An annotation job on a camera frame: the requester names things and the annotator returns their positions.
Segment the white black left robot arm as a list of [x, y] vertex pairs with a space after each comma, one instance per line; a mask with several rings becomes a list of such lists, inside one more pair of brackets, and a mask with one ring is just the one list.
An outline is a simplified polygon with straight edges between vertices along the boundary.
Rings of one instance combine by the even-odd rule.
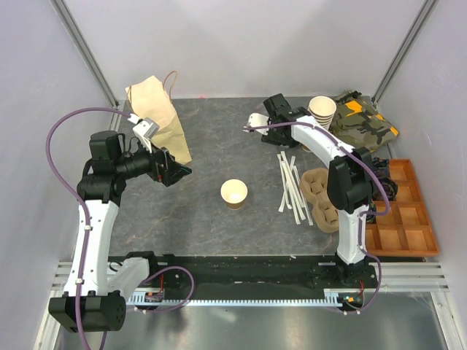
[[142, 144], [125, 155], [125, 136], [102, 131], [91, 136], [91, 157], [83, 169], [76, 195], [80, 224], [75, 256], [62, 296], [50, 299], [48, 311], [71, 333], [118, 331], [127, 300], [141, 284], [158, 283], [160, 269], [150, 251], [130, 252], [113, 276], [108, 276], [109, 245], [126, 182], [147, 175], [166, 187], [191, 174], [166, 148]]

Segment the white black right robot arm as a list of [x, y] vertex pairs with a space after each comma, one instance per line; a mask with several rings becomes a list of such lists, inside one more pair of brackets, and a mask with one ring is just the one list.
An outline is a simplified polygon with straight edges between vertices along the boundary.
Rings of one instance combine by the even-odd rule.
[[303, 107], [293, 108], [280, 93], [263, 101], [268, 119], [261, 141], [276, 146], [303, 144], [327, 165], [327, 194], [337, 209], [339, 245], [333, 275], [351, 287], [368, 272], [366, 216], [377, 179], [368, 149], [339, 141]]

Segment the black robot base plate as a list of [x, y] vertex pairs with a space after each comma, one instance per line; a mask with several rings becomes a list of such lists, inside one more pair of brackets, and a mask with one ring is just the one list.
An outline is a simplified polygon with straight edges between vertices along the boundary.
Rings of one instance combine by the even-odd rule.
[[149, 260], [152, 276], [169, 266], [191, 272], [196, 287], [202, 284], [231, 286], [238, 282], [279, 285], [302, 285], [308, 289], [360, 289], [378, 285], [375, 267], [367, 257], [351, 266], [336, 255], [244, 255], [244, 256], [155, 256], [152, 251], [131, 252], [124, 257], [110, 257], [110, 263], [122, 265], [130, 257]]

